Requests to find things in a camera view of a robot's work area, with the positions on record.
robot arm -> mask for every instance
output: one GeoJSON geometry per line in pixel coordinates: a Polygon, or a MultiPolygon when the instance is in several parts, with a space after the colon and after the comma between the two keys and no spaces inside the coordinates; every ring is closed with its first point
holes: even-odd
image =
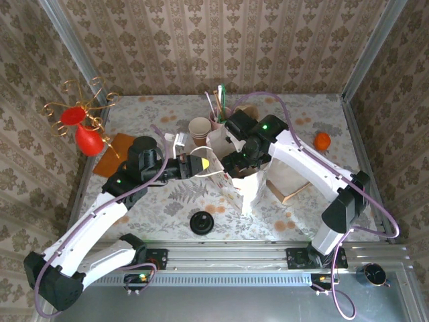
{"type": "Polygon", "coordinates": [[[273,115],[266,116],[258,123],[244,112],[237,111],[228,119],[225,127],[231,133],[230,142],[237,149],[222,159],[225,172],[236,176],[246,168],[259,167],[275,158],[300,173],[331,202],[322,214],[322,225],[308,249],[312,259],[322,266],[367,203],[359,193],[315,159],[322,160],[366,191],[369,190],[369,177],[361,171],[353,174],[342,169],[299,139],[297,144],[288,125],[273,115]],[[302,148],[310,151],[312,157],[305,154],[302,148]]]}
{"type": "MultiPolygon", "coordinates": [[[[100,277],[128,264],[146,262],[146,246],[132,234],[122,236],[105,250],[85,256],[106,230],[146,194],[147,188],[107,205],[98,213],[95,210],[152,179],[160,171],[164,161],[158,160],[157,154],[163,159],[153,138],[136,138],[128,150],[127,161],[107,180],[102,193],[88,211],[42,254],[31,252],[25,258],[25,273],[32,288],[35,288],[42,268],[46,267],[39,294],[58,311],[73,305],[83,290],[100,277]],[[67,238],[70,241],[59,251],[67,238]]],[[[166,182],[170,179],[190,178],[207,167],[208,160],[181,154],[167,161],[165,170],[157,180],[166,182]]]]}

wall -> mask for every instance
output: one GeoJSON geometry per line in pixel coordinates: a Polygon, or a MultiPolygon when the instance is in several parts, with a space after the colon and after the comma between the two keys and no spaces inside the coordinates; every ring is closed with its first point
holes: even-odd
{"type": "Polygon", "coordinates": [[[351,104],[429,301],[429,1],[408,1],[351,104]]]}
{"type": "Polygon", "coordinates": [[[74,103],[60,84],[84,80],[37,1],[0,1],[0,48],[0,321],[29,321],[23,259],[64,233],[84,161],[72,134],[51,136],[40,110],[74,103]]]}
{"type": "Polygon", "coordinates": [[[112,91],[339,93],[387,0],[60,0],[112,91]]]}

orange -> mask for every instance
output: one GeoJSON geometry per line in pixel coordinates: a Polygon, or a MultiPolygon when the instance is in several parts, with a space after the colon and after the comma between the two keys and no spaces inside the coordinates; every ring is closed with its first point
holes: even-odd
{"type": "Polygon", "coordinates": [[[326,151],[330,146],[330,137],[327,133],[319,132],[314,138],[314,147],[318,151],[326,151]]]}

cable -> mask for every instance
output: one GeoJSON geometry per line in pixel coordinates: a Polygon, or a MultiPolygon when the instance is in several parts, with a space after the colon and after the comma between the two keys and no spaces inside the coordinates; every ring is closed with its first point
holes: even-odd
{"type": "MultiPolygon", "coordinates": [[[[42,277],[45,274],[46,270],[48,269],[48,267],[50,266],[50,264],[52,264],[52,262],[59,256],[61,255],[61,251],[68,245],[68,243],[70,242],[70,240],[78,233],[78,231],[80,231],[91,219],[95,218],[97,216],[97,214],[102,211],[105,207],[108,207],[109,205],[112,205],[113,203],[116,203],[117,201],[128,197],[129,195],[132,195],[133,193],[136,193],[137,191],[140,191],[141,189],[146,188],[147,186],[149,186],[151,183],[155,182],[156,179],[158,179],[161,174],[164,172],[166,166],[167,166],[167,162],[168,162],[168,158],[170,157],[169,153],[168,153],[168,147],[167,147],[167,141],[164,137],[164,135],[162,134],[162,132],[160,131],[160,129],[158,129],[155,125],[151,125],[152,129],[155,131],[155,133],[157,133],[161,138],[162,138],[162,143],[164,145],[164,150],[166,151],[166,155],[164,158],[164,161],[162,162],[160,171],[155,174],[155,176],[153,178],[151,178],[150,180],[148,180],[147,182],[143,183],[141,186],[138,186],[136,188],[134,188],[133,190],[128,191],[127,193],[124,193],[110,201],[107,201],[106,203],[102,204],[101,206],[99,206],[98,208],[96,208],[93,211],[93,215],[89,215],[87,218],[85,218],[71,233],[70,235],[62,242],[62,244],[60,245],[60,247],[58,247],[58,249],[55,251],[54,255],[52,255],[52,257],[46,261],[45,265],[42,267],[42,269],[40,270],[40,273],[38,274],[38,277],[36,279],[36,283],[34,284],[34,306],[36,308],[36,311],[39,313],[39,315],[41,317],[44,317],[45,319],[51,319],[52,317],[57,317],[59,316],[59,314],[61,314],[61,311],[55,312],[53,314],[46,314],[45,312],[43,312],[42,308],[40,307],[40,300],[39,300],[39,289],[40,289],[40,282],[42,281],[42,277]]],[[[128,266],[128,268],[121,268],[121,269],[132,269],[132,268],[136,268],[134,266],[128,266]]]]}
{"type": "MultiPolygon", "coordinates": [[[[210,147],[208,147],[208,146],[199,146],[199,147],[196,147],[195,149],[193,149],[193,150],[189,153],[189,155],[191,156],[191,155],[192,155],[192,153],[194,153],[195,151],[197,151],[197,150],[199,150],[199,149],[207,149],[207,150],[213,151],[213,149],[212,149],[212,148],[210,148],[210,147]]],[[[219,173],[223,173],[223,172],[224,172],[223,170],[219,170],[219,171],[211,172],[211,173],[208,173],[208,174],[195,174],[194,176],[195,176],[195,177],[197,177],[197,178],[206,178],[206,177],[208,177],[208,176],[212,176],[212,175],[214,175],[214,174],[219,174],[219,173]]]]}
{"type": "MultiPolygon", "coordinates": [[[[322,288],[322,287],[320,287],[320,286],[318,286],[317,284],[314,284],[314,283],[312,283],[311,284],[311,286],[313,286],[313,287],[315,287],[315,288],[317,288],[318,290],[320,290],[321,292],[332,292],[331,290],[325,290],[324,288],[322,288]]],[[[353,320],[355,317],[356,317],[356,314],[357,314],[357,311],[356,311],[356,306],[355,306],[355,304],[353,303],[353,301],[351,300],[351,298],[346,294],[346,293],[344,293],[343,291],[341,291],[341,290],[335,290],[335,292],[338,292],[338,293],[340,293],[341,295],[343,295],[349,302],[350,302],[350,304],[351,304],[351,306],[352,306],[352,308],[353,308],[353,313],[352,313],[352,315],[350,316],[350,317],[348,317],[348,316],[343,316],[346,320],[353,320]]]]}
{"type": "Polygon", "coordinates": [[[389,220],[389,222],[392,224],[393,226],[393,233],[381,233],[380,231],[376,231],[376,230],[372,230],[372,229],[367,229],[365,227],[359,227],[359,226],[352,226],[352,228],[346,232],[346,234],[344,234],[344,236],[342,236],[342,238],[340,239],[340,241],[338,242],[338,244],[336,245],[335,249],[334,249],[334,256],[332,258],[332,266],[331,266],[331,271],[330,271],[330,286],[331,286],[331,290],[332,290],[332,298],[334,300],[334,304],[336,309],[338,310],[338,312],[340,313],[340,315],[346,319],[346,320],[353,320],[356,317],[357,311],[356,311],[356,307],[353,303],[353,301],[350,299],[350,297],[345,294],[344,292],[341,292],[340,290],[338,290],[337,292],[339,292],[340,294],[344,295],[346,297],[347,300],[349,300],[349,302],[352,304],[353,307],[353,314],[348,317],[346,316],[343,311],[341,310],[338,301],[336,299],[336,291],[335,291],[335,286],[334,286],[334,271],[335,271],[335,262],[336,262],[336,256],[338,254],[338,250],[340,248],[341,243],[347,238],[347,236],[350,234],[350,232],[352,232],[354,229],[358,229],[361,231],[366,231],[368,233],[373,233],[375,235],[378,235],[380,237],[385,237],[385,238],[396,238],[399,234],[400,234],[400,229],[399,226],[397,225],[395,219],[393,218],[393,216],[383,207],[381,206],[376,200],[374,200],[370,195],[368,195],[363,189],[360,189],[358,186],[356,186],[353,182],[351,182],[350,180],[346,179],[345,177],[343,177],[338,171],[336,171],[334,168],[332,168],[331,166],[329,166],[327,163],[325,163],[324,161],[322,161],[320,158],[318,158],[317,156],[315,156],[312,152],[308,151],[304,146],[301,145],[300,140],[298,139],[298,136],[296,135],[296,132],[292,126],[292,121],[290,119],[289,116],[289,111],[288,108],[286,107],[286,104],[283,102],[283,100],[278,97],[276,94],[273,93],[268,93],[268,92],[254,92],[254,93],[250,93],[247,94],[243,97],[241,97],[234,105],[234,107],[232,108],[232,113],[234,113],[235,108],[240,105],[244,100],[252,97],[252,96],[258,96],[258,95],[267,95],[267,96],[271,96],[274,99],[277,99],[280,102],[280,105],[283,107],[283,111],[284,111],[284,115],[286,118],[286,123],[289,125],[289,130],[290,130],[290,134],[292,135],[292,138],[295,141],[295,144],[300,147],[301,151],[303,151],[306,155],[308,155],[309,157],[311,157],[311,159],[313,159],[314,161],[316,161],[317,163],[319,163],[321,166],[323,166],[324,168],[326,168],[327,170],[329,170],[331,173],[333,173],[337,178],[340,178],[342,181],[344,181],[345,183],[347,183],[351,188],[353,188],[355,191],[357,191],[364,199],[367,199],[374,207],[376,207],[377,209],[379,209],[381,211],[381,213],[383,213],[387,219],[389,220]]]}
{"type": "Polygon", "coordinates": [[[350,317],[348,317],[347,315],[345,315],[343,313],[343,311],[341,310],[340,305],[338,303],[338,300],[336,299],[334,277],[335,277],[335,262],[336,262],[336,256],[338,255],[338,250],[340,249],[341,243],[343,241],[345,241],[345,239],[347,238],[347,236],[352,231],[353,231],[353,229],[350,229],[348,232],[346,232],[344,234],[344,236],[342,236],[342,238],[340,239],[340,241],[338,242],[338,244],[335,246],[334,257],[332,259],[332,266],[331,266],[331,269],[330,269],[330,289],[332,290],[332,299],[334,300],[335,307],[336,307],[337,311],[340,313],[340,315],[344,319],[349,320],[349,321],[353,320],[356,317],[356,313],[357,312],[356,312],[355,304],[353,303],[353,301],[350,299],[350,297],[347,294],[345,294],[344,292],[341,292],[340,290],[338,290],[337,292],[339,292],[342,295],[344,295],[349,300],[349,302],[351,303],[351,306],[353,307],[353,313],[352,313],[352,315],[350,317]]]}
{"type": "Polygon", "coordinates": [[[212,148],[210,148],[209,146],[197,146],[195,149],[193,149],[193,150],[189,153],[189,155],[191,156],[195,151],[198,151],[198,150],[200,150],[200,149],[206,149],[206,150],[213,151],[213,149],[212,149],[212,148]]]}
{"type": "MultiPolygon", "coordinates": [[[[132,265],[132,266],[123,266],[123,267],[118,268],[118,270],[132,270],[134,268],[140,268],[140,267],[143,267],[143,266],[149,266],[149,267],[152,268],[151,269],[151,277],[150,277],[150,279],[147,280],[146,285],[143,286],[143,288],[142,288],[142,290],[145,290],[149,286],[149,284],[152,282],[152,280],[155,278],[155,273],[158,271],[158,269],[156,268],[155,264],[153,264],[153,263],[141,263],[141,264],[136,264],[136,265],[132,265]]],[[[125,281],[125,289],[127,291],[129,290],[129,284],[130,284],[130,282],[134,278],[136,278],[136,277],[135,276],[131,276],[131,277],[127,278],[127,280],[125,281]]]]}
{"type": "Polygon", "coordinates": [[[233,113],[234,113],[235,108],[238,105],[240,105],[244,100],[246,100],[246,99],[248,99],[248,98],[250,98],[252,96],[258,96],[258,95],[271,96],[271,97],[273,97],[274,99],[277,99],[280,102],[280,104],[283,107],[284,116],[286,118],[286,123],[289,126],[290,134],[292,135],[292,137],[293,137],[296,145],[300,147],[301,151],[303,151],[305,154],[307,154],[309,157],[311,157],[311,159],[313,159],[314,161],[316,161],[317,163],[319,163],[321,166],[323,166],[327,170],[331,171],[335,176],[337,176],[338,178],[341,178],[342,181],[344,181],[345,183],[347,183],[350,187],[352,187],[355,191],[357,191],[362,197],[364,197],[365,199],[367,199],[374,207],[376,207],[377,209],[379,209],[387,217],[387,219],[389,220],[389,222],[392,224],[392,226],[393,226],[393,233],[391,233],[391,234],[381,233],[381,232],[376,231],[376,230],[367,229],[367,228],[359,227],[359,226],[354,226],[353,228],[358,229],[358,230],[362,230],[362,231],[366,231],[368,233],[373,233],[373,234],[378,235],[380,237],[396,238],[400,234],[400,228],[397,225],[395,219],[392,217],[392,215],[390,215],[390,213],[386,209],[384,209],[383,206],[381,206],[376,200],[374,200],[365,191],[363,191],[358,186],[356,186],[353,182],[351,182],[350,180],[348,180],[345,177],[343,177],[340,174],[340,172],[336,171],[334,168],[332,168],[331,166],[329,166],[328,164],[326,164],[325,162],[323,162],[321,159],[319,159],[317,156],[315,156],[312,152],[308,151],[304,146],[301,146],[300,140],[298,139],[298,136],[296,135],[296,132],[295,132],[293,126],[292,126],[292,121],[291,121],[290,116],[289,116],[288,108],[286,107],[286,104],[282,101],[282,99],[280,97],[278,97],[276,94],[268,93],[268,92],[254,92],[254,93],[247,94],[247,95],[241,97],[235,103],[234,107],[232,108],[233,113]]]}

cardboard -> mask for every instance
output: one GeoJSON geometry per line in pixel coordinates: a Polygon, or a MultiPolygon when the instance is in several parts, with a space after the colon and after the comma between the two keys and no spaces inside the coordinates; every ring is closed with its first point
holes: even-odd
{"type": "Polygon", "coordinates": [[[93,173],[109,178],[116,172],[119,165],[126,161],[128,155],[128,148],[133,144],[135,137],[128,136],[124,133],[118,133],[111,142],[112,147],[116,150],[119,157],[116,157],[114,151],[110,148],[101,157],[99,163],[94,167],[93,173]]]}

